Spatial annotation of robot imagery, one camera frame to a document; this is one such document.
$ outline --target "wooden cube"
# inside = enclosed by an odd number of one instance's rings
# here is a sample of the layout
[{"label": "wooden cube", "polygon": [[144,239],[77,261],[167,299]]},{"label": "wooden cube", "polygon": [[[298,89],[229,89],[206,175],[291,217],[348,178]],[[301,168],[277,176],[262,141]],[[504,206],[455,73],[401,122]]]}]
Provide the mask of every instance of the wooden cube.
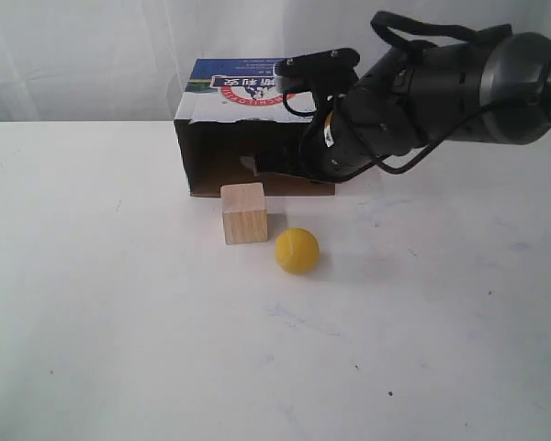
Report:
[{"label": "wooden cube", "polygon": [[261,182],[222,186],[220,197],[227,244],[267,240],[267,207]]}]

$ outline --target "robotic arm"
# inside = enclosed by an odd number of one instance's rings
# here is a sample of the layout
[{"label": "robotic arm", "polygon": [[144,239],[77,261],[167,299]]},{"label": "robotic arm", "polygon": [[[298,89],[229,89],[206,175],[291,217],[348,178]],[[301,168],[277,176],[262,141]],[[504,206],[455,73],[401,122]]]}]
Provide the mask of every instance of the robotic arm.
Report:
[{"label": "robotic arm", "polygon": [[[510,25],[474,31],[429,25],[389,12],[371,21],[391,49],[361,78],[351,49],[278,62],[277,85],[291,113],[312,117],[299,145],[255,157],[258,173],[341,183],[372,166],[399,175],[441,142],[527,144],[551,128],[551,40],[512,34]],[[417,36],[463,41],[436,46]],[[316,110],[297,112],[289,94],[312,93]],[[402,166],[390,156],[418,152]]]}]

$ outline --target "yellow ball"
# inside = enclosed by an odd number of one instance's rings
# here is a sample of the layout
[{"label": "yellow ball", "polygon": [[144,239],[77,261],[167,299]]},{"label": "yellow ball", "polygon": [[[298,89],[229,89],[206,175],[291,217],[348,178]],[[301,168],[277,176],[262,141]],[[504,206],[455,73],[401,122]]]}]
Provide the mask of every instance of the yellow ball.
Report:
[{"label": "yellow ball", "polygon": [[308,273],[319,262],[319,243],[310,232],[290,228],[275,241],[275,260],[288,273]]}]

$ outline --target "white tabletop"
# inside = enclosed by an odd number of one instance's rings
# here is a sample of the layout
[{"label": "white tabletop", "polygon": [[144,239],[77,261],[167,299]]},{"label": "white tabletop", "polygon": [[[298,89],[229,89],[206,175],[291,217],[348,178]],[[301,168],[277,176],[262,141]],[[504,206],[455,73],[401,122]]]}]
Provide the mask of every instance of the white tabletop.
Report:
[{"label": "white tabletop", "polygon": [[0,124],[0,441],[551,441],[551,132],[268,208],[225,245],[171,122]]}]

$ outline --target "white backdrop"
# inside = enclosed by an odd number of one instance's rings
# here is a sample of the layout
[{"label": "white backdrop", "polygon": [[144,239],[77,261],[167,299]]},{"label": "white backdrop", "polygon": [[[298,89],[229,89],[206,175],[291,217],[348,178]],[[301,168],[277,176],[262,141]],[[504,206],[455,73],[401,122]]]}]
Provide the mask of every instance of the white backdrop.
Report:
[{"label": "white backdrop", "polygon": [[0,0],[0,120],[172,119],[199,57],[350,46],[362,73],[378,9],[551,38],[551,0]]}]

